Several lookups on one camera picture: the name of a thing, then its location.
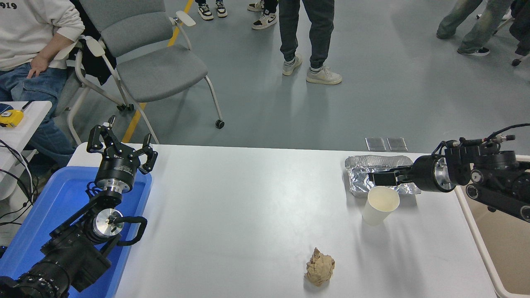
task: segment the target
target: yellow floor line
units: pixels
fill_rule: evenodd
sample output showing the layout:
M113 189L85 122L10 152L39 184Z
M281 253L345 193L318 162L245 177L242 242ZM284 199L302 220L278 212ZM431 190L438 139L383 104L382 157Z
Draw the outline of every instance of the yellow floor line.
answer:
M184 12L185 13L188 13L188 11L190 11L192 3L193 3L193 0L188 0L188 3L186 4L186 7L184 8ZM167 43L168 47L170 47L170 46L175 44L176 37L179 35L179 32L180 32L179 28L175 28L175 30L173 31L173 36L171 37L171 39ZM142 102L140 104L141 109L144 110L146 105L147 105L147 103ZM138 122L140 121L140 117L141 117L140 112L136 111L134 116L133 116L133 118L131 119L131 122L129 123L129 127L127 127L127 130L125 131L123 139L121 139L121 141L123 143L129 143L130 142L131 137L133 136L133 133L134 133L134 131L136 129L136 126L138 125Z

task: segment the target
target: white sweatshirt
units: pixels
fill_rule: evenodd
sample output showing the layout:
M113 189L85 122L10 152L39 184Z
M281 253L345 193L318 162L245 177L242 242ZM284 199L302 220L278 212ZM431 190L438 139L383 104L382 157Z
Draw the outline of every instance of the white sweatshirt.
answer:
M68 0L8 1L0 4L0 71L30 62L56 32L75 41L85 28ZM66 68L66 62L53 60L49 67Z

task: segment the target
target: person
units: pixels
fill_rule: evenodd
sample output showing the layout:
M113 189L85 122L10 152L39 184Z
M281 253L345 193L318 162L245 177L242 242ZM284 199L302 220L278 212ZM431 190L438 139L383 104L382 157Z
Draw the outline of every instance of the person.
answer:
M0 5L0 101L51 101L29 145L36 176L56 164L66 166L74 148L51 115L66 82L66 62L57 53L83 32L78 11L68 0L25 0Z
M512 7L511 15L515 21L510 26L510 33L519 41L515 53L526 56L530 52L530 1L514 1Z
M310 67L307 70L306 81L316 84L336 85L342 82L342 76L334 73L324 65L328 57L333 18L335 15L335 0L303 0L305 11L311 21L309 39L311 41ZM280 51L284 54L283 75L290 76L302 64L302 56L296 53L298 40L298 13L300 0L279 1L280 20Z
M199 5L199 15L203 20L211 21L214 19L214 15L211 13L208 4L206 4L206 0L195 0L195 3ZM218 17L223 18L228 16L223 0L216 0L215 6Z
M260 18L252 23L252 29L261 30L268 28L278 22L276 18L276 7L278 0L258 0L249 4L246 9L254 12L261 12Z
M457 52L462 55L486 56L490 53L484 45L508 11L513 0L489 0L482 16L471 31L464 36ZM456 33L456 28L482 3L482 0L457 0L453 10L443 18L436 31L439 39L448 39Z

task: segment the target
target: hand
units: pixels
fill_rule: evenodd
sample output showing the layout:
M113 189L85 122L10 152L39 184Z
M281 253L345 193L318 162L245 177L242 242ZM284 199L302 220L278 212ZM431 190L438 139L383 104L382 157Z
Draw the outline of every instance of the hand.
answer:
M36 55L35 58L33 58L33 60L30 62L30 64L31 69L26 78L32 78L33 75L35 75L35 77L38 77L40 73L48 69L48 65L50 65L50 62L48 62L47 59Z

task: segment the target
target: gray floor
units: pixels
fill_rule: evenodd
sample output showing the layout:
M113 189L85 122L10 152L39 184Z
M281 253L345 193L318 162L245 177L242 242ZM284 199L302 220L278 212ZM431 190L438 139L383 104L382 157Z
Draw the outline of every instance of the gray floor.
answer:
M168 12L183 10L187 3L165 2ZM442 140L483 138L529 122L530 61L511 66L517 40L507 27L488 42L491 54L486 57L456 52L475 23L475 14L455 37L435 37L453 0L336 1L326 64L342 74L337 86L305 82L311 46L310 23L303 10L298 52L304 63L285 77L279 26L251 30L259 13L246 10L249 2L226 0L228 17L209 22L192 5L189 14L197 25L186 32L193 50L209 67L226 126L215 128L213 101L201 82L188 92L147 105L145 111L162 143L365 151L365 137L404 137L409 151L427 153ZM177 43L185 43L183 36ZM104 88L119 94L113 82ZM112 114L118 115L114 131L121 137L133 114L118 112L110 101L91 92L74 124L86 140L90 128ZM64 118L58 123L64 125ZM131 142L140 143L147 132L141 120ZM530 154L530 129L512 133L517 140L503 149Z

